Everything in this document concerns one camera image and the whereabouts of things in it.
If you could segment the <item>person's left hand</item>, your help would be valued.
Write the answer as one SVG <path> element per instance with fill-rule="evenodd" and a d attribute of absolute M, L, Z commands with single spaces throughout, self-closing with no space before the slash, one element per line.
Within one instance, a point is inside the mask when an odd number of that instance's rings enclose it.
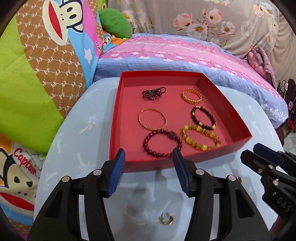
<path fill-rule="evenodd" d="M 280 231 L 284 228 L 285 225 L 286 225 L 286 222 L 281 217 L 278 216 L 269 231 L 271 234 L 271 238 L 274 239 L 280 233 Z"/>

